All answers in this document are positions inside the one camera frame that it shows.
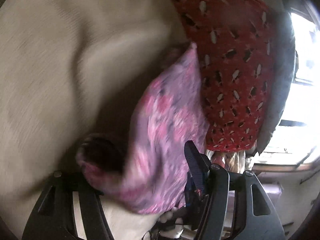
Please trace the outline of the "left hand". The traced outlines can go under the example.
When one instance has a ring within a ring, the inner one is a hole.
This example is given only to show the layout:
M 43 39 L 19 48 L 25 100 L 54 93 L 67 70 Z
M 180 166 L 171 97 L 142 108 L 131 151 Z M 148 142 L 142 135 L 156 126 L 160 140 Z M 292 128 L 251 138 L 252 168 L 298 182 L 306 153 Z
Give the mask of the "left hand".
M 185 211 L 185 207 L 180 209 L 173 207 L 160 215 L 157 220 L 159 222 L 157 239 L 180 239 L 184 230 L 183 216 Z

